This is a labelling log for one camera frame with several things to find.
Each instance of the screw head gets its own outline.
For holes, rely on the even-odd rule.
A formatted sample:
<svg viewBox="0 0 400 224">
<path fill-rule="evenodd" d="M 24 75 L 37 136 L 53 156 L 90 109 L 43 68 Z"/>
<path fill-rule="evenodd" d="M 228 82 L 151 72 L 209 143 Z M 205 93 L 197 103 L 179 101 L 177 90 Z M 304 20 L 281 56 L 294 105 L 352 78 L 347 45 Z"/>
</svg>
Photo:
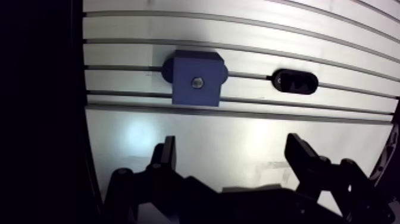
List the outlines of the screw head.
<svg viewBox="0 0 400 224">
<path fill-rule="evenodd" d="M 192 80 L 192 87 L 194 89 L 201 89 L 204 86 L 204 80 L 201 77 L 195 77 Z"/>
</svg>

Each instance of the blue block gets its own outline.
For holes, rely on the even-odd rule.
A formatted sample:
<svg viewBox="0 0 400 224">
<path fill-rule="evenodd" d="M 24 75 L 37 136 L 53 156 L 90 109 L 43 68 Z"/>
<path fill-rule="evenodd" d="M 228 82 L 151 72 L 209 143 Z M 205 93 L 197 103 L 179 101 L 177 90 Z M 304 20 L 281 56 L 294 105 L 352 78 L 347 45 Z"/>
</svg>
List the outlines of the blue block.
<svg viewBox="0 0 400 224">
<path fill-rule="evenodd" d="M 173 104 L 219 106 L 228 72 L 216 52 L 176 51 L 171 65 Z M 193 80 L 199 78 L 202 82 L 197 83 L 203 85 L 193 87 Z"/>
</svg>

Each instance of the metal panel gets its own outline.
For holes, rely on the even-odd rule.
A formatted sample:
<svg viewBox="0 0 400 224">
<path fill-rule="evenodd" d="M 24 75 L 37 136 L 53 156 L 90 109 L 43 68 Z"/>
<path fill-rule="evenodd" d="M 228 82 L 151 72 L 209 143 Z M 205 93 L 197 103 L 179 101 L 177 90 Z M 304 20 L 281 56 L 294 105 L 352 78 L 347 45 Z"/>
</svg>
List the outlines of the metal panel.
<svg viewBox="0 0 400 224">
<path fill-rule="evenodd" d="M 206 48 L 184 48 L 172 45 L 86 44 L 84 45 L 85 64 L 162 66 L 164 60 L 175 49 L 210 51 Z M 310 71 L 323 83 L 400 95 L 400 83 L 356 71 L 272 55 L 225 49 L 211 50 L 218 52 L 224 58 L 228 69 L 234 72 L 270 75 L 279 68 L 292 68 Z"/>
<path fill-rule="evenodd" d="M 283 155 L 286 135 L 298 133 L 321 155 L 338 163 L 355 160 L 369 175 L 391 125 L 300 122 L 238 117 L 187 116 L 134 111 L 87 110 L 90 144 L 99 187 L 107 189 L 111 172 L 129 167 L 140 172 L 154 146 L 176 135 L 177 171 L 211 188 L 256 187 L 298 181 Z M 331 198 L 321 203 L 335 209 Z"/>
<path fill-rule="evenodd" d="M 399 58 L 398 43 L 386 39 L 368 30 L 353 24 L 346 23 L 322 14 L 303 10 L 290 5 L 278 4 L 270 1 L 185 1 L 185 0 L 156 0 L 151 3 L 119 0 L 115 3 L 117 10 L 158 10 L 190 12 L 202 14 L 226 15 L 229 17 L 247 18 L 250 20 L 264 21 L 278 26 L 295 27 L 301 30 L 319 33 L 338 40 L 365 46 L 377 52 Z"/>
<path fill-rule="evenodd" d="M 172 93 L 171 85 L 163 79 L 161 73 L 87 70 L 85 74 L 87 90 Z M 328 88 L 318 88 L 311 95 L 287 94 L 277 91 L 269 81 L 239 77 L 227 79 L 222 85 L 221 96 L 301 102 L 385 112 L 394 112 L 398 102 L 395 99 Z"/>
<path fill-rule="evenodd" d="M 356 0 L 355 2 L 400 23 L 400 4 L 395 0 Z"/>
<path fill-rule="evenodd" d="M 270 0 L 281 4 L 303 8 L 316 13 L 324 14 L 363 29 L 385 36 L 393 41 L 400 41 L 400 24 L 388 19 L 355 1 L 343 0 Z"/>
<path fill-rule="evenodd" d="M 181 105 L 172 105 L 170 98 L 153 98 L 153 97 L 120 97 L 120 96 L 109 96 L 109 95 L 88 95 L 87 101 L 89 104 L 104 104 L 104 105 L 121 105 L 121 106 L 137 106 L 143 105 L 147 107 L 171 107 L 171 108 L 193 108 L 185 107 Z M 326 117 L 340 118 L 343 120 L 332 120 L 332 122 L 344 122 L 344 123 L 356 123 L 355 120 L 347 119 L 360 119 L 359 123 L 373 123 L 374 121 L 390 122 L 393 116 L 382 115 L 382 114 L 370 114 L 370 113 L 359 113 L 351 111 L 337 111 L 337 110 L 325 110 L 317 108 L 306 108 L 306 107 L 291 107 L 283 105 L 265 105 L 265 104 L 252 104 L 252 103 L 239 103 L 239 102 L 225 102 L 221 101 L 219 107 L 207 107 L 209 110 L 215 111 L 238 111 L 247 112 L 248 117 L 255 117 L 253 113 L 265 114 L 265 117 L 273 117 L 274 114 L 287 114 L 293 116 L 310 116 L 310 119 L 329 122 L 330 119 Z"/>
</svg>

